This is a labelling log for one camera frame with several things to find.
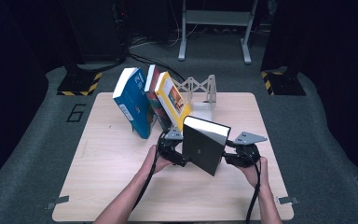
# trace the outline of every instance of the hazard tape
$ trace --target hazard tape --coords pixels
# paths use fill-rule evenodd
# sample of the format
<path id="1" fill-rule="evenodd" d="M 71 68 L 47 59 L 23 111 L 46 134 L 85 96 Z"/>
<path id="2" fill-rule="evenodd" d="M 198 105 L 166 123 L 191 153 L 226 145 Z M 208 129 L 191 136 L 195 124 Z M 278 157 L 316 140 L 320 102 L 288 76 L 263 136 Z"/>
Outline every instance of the hazard tape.
<path id="1" fill-rule="evenodd" d="M 281 72 L 261 72 L 261 77 L 264 80 L 264 84 L 266 85 L 266 89 L 268 92 L 268 95 L 275 95 L 274 90 L 272 89 L 271 83 L 269 82 L 269 73 L 275 74 L 275 75 L 283 75 Z"/>
<path id="2" fill-rule="evenodd" d="M 88 91 L 57 91 L 57 95 L 67 95 L 67 96 L 92 95 L 95 89 L 97 89 L 98 82 L 100 81 L 102 75 L 103 75 L 102 73 L 99 73 L 95 76 Z"/>

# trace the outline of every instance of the person's right hand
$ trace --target person's right hand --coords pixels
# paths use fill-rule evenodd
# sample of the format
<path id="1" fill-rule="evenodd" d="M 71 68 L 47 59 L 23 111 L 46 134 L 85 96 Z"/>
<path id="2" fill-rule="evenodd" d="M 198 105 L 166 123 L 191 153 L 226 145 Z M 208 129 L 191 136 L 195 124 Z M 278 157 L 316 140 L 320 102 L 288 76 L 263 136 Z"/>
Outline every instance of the person's right hand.
<path id="1" fill-rule="evenodd" d="M 261 157 L 260 160 L 256 163 L 257 168 L 260 171 L 260 188 L 263 186 L 269 186 L 269 171 L 268 171 L 268 161 L 267 158 Z M 253 187 L 257 184 L 257 172 L 255 171 L 254 166 L 250 167 L 237 167 L 240 169 L 246 176 L 246 179 L 249 181 Z"/>

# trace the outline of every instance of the book rack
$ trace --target book rack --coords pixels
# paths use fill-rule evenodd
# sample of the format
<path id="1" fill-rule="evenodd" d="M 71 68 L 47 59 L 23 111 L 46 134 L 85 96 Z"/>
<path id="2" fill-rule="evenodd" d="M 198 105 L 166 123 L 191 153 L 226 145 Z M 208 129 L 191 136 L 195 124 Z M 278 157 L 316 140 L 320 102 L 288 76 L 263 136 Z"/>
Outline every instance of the book rack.
<path id="1" fill-rule="evenodd" d="M 214 75 L 209 75 L 201 83 L 193 77 L 189 77 L 182 83 L 172 80 L 179 91 L 186 93 L 187 102 L 191 105 L 191 115 L 213 121 L 213 110 L 216 105 L 216 81 Z M 204 91 L 205 101 L 192 103 L 193 92 L 195 91 Z"/>

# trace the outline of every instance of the wooden table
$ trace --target wooden table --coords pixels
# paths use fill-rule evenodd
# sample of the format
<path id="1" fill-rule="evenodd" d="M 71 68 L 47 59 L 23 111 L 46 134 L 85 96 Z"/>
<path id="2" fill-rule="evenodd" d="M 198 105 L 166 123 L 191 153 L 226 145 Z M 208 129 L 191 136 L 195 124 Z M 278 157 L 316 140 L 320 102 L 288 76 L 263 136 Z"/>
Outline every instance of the wooden table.
<path id="1" fill-rule="evenodd" d="M 204 100 L 195 93 L 193 102 Z M 228 139 L 241 132 L 268 137 L 255 97 L 245 92 L 218 92 L 213 121 L 230 126 Z M 121 192 L 138 171 L 150 146 L 157 143 L 161 128 L 154 126 L 149 139 L 131 131 L 130 123 L 112 99 L 100 93 L 91 109 L 60 197 L 53 212 L 55 221 L 93 221 Z M 180 144 L 176 149 L 181 152 Z M 268 159 L 269 182 L 275 197 L 287 196 L 270 141 L 257 143 Z M 226 152 L 233 149 L 226 147 Z M 168 166 L 155 174 L 130 221 L 245 220 L 254 189 L 237 168 L 219 164 L 215 177 L 188 163 Z M 294 216 L 291 204 L 276 203 L 282 219 Z M 260 219 L 258 203 L 251 219 Z"/>

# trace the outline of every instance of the hand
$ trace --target hand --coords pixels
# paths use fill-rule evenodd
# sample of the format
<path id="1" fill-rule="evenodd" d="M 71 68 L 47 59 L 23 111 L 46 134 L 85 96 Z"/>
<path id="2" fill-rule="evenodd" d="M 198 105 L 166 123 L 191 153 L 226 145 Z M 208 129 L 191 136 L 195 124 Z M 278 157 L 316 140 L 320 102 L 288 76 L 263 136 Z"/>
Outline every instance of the hand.
<path id="1" fill-rule="evenodd" d="M 268 171 L 268 161 L 267 158 L 261 157 L 260 160 L 256 163 L 257 168 L 260 171 L 260 188 L 263 186 L 269 186 L 269 171 Z M 237 167 L 240 169 L 246 176 L 246 179 L 249 181 L 253 187 L 257 184 L 257 172 L 255 171 L 254 166 L 250 167 Z"/>
<path id="2" fill-rule="evenodd" d="M 153 165 L 155 155 L 156 155 L 156 145 L 153 145 L 151 148 L 149 148 L 149 151 L 147 152 L 145 161 L 141 166 L 140 172 L 146 172 L 147 174 L 150 173 L 150 169 Z M 163 157 L 158 157 L 156 161 L 156 168 L 154 174 L 158 173 L 159 171 L 164 169 L 164 167 L 171 164 L 173 164 L 173 162 L 167 161 Z"/>

